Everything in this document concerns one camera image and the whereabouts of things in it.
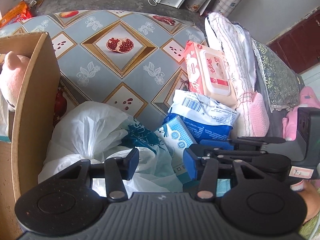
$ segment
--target orange snack bag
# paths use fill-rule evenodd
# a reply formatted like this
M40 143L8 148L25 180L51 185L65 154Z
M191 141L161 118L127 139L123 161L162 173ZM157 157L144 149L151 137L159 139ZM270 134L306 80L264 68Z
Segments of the orange snack bag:
M17 6L7 12L0 20L0 28L21 20L32 18L29 7L25 1L21 1Z

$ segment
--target blue and white box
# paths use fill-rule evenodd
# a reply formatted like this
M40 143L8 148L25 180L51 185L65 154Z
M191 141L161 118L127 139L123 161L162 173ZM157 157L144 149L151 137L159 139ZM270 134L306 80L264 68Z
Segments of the blue and white box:
M191 144L196 143L195 139L183 123L180 116L177 116L165 123L155 131L156 135L163 140L172 156L172 167L181 181L185 184L191 181L185 165L183 164L183 151Z

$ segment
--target pink plush toy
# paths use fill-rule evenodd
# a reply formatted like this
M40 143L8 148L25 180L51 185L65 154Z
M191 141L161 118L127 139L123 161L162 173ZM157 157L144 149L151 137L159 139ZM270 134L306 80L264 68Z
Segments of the pink plush toy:
M9 110L15 112L20 88L30 59L10 51L5 55L0 74L0 90L9 104Z
M294 141L297 136L298 108L316 107L320 108L320 101L311 87L304 87L300 92L300 105L296 106L282 119L283 138L287 141Z

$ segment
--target green floral fabric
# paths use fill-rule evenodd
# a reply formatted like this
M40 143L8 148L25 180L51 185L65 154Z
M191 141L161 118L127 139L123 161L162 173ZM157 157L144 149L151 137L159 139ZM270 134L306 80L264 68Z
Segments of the green floral fabric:
M294 72L266 45L252 39L271 111L293 108L299 104L298 80Z

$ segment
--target gray floor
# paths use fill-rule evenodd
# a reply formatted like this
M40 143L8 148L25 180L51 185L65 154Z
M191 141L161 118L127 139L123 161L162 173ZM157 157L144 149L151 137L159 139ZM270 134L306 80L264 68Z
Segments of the gray floor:
M147 0L44 0L38 8L36 15L45 15L56 12L73 10L127 10L145 12L174 17L181 20L194 22L204 31L204 17L193 13L182 5L176 9L167 5L158 4L151 6Z

